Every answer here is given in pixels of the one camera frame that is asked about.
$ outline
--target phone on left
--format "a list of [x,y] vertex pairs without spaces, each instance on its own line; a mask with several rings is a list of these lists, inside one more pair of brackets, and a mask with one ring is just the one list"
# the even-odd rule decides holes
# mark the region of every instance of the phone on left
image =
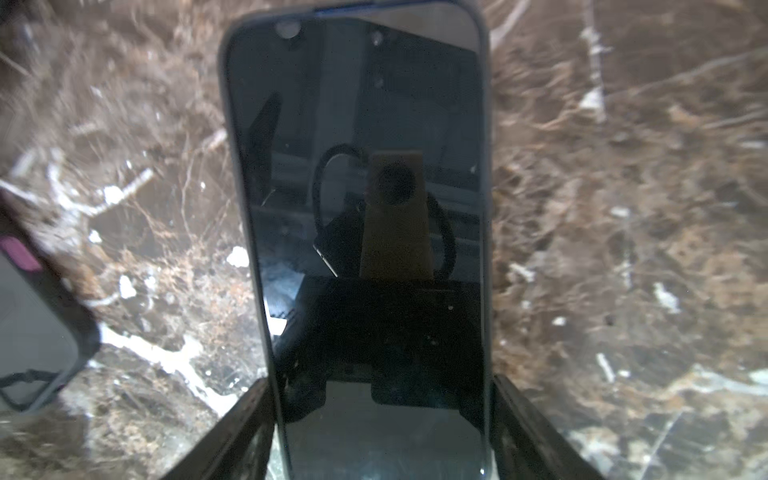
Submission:
[[0,419],[48,404],[99,345],[91,314],[0,207]]

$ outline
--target black phone screen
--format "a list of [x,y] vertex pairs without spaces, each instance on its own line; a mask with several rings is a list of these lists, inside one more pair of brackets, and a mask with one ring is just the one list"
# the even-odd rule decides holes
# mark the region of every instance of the black phone screen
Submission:
[[223,50],[292,478],[485,474],[480,33],[410,8],[246,22]]

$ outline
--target marble surface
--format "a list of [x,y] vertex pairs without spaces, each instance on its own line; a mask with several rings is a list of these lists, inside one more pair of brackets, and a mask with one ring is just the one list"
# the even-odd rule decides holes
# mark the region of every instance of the marble surface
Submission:
[[[265,374],[215,56],[252,0],[31,0],[0,195],[107,340],[0,478],[157,478]],[[607,478],[768,477],[768,3],[487,0],[494,366]]]

